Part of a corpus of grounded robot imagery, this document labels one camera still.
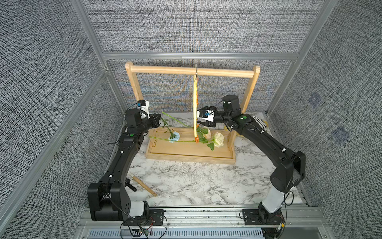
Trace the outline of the yellow plastic clip hanger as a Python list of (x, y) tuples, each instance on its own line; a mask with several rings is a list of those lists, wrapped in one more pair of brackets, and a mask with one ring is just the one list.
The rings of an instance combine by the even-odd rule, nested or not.
[(195, 75), (193, 77), (193, 131), (194, 137), (198, 137), (197, 132), (197, 106), (198, 106), (198, 65), (195, 65)]

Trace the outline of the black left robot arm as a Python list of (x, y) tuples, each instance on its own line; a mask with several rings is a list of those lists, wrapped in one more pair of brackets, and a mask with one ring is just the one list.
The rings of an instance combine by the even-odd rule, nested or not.
[(131, 201), (126, 192), (127, 174), (145, 134), (160, 126), (160, 114), (148, 114), (140, 109), (125, 112), (125, 128), (117, 142), (118, 150), (97, 183), (87, 189), (90, 215), (93, 221), (133, 221), (149, 219), (146, 201)]

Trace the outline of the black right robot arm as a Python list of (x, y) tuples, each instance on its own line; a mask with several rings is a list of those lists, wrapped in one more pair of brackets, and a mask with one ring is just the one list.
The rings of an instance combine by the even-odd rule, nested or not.
[(223, 97), (223, 110), (212, 107), (213, 121), (223, 123), (228, 130), (234, 130), (254, 143), (276, 167), (270, 176), (271, 189), (259, 204), (258, 215), (266, 222), (280, 213), (286, 196), (305, 178), (306, 156), (294, 152), (268, 134), (254, 117), (242, 113), (239, 99), (235, 95)]

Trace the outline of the peach rose with stem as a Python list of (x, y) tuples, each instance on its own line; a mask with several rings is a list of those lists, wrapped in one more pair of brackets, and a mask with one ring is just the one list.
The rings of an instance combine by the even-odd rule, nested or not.
[[(170, 125), (171, 129), (173, 127), (173, 122), (174, 122), (176, 124), (176, 126), (182, 126), (183, 128), (190, 128), (193, 131), (193, 122), (192, 123), (182, 122), (180, 119), (173, 117), (170, 114), (165, 113), (165, 112), (162, 112), (161, 117), (169, 121), (169, 125)], [(197, 123), (197, 126), (198, 126), (198, 128), (197, 128), (198, 134), (203, 133), (203, 134), (207, 134), (208, 137), (211, 136), (211, 131), (208, 127), (202, 126), (198, 123)]]

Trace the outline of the white rose with stem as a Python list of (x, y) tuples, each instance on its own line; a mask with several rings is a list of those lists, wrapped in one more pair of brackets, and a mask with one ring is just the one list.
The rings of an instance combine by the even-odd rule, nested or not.
[[(211, 135), (210, 137), (208, 137), (207, 134), (199, 133), (198, 137), (200, 139), (199, 143), (205, 144), (206, 146), (210, 148), (211, 151), (214, 151), (216, 148), (223, 147), (224, 145), (224, 136), (223, 134), (219, 132), (215, 135)], [(153, 137), (153, 136), (150, 136), (149, 138), (154, 140), (169, 142), (168, 139), (166, 138), (159, 138), (159, 137)], [(194, 140), (179, 140), (177, 142), (196, 143), (195, 139)]]

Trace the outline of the green leafy sprig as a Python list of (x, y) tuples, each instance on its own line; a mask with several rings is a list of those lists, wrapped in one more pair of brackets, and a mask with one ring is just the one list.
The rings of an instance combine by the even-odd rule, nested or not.
[(165, 129), (165, 133), (169, 133), (169, 142), (177, 142), (180, 140), (180, 134), (170, 128), (169, 121), (167, 119), (161, 118), (161, 128)]

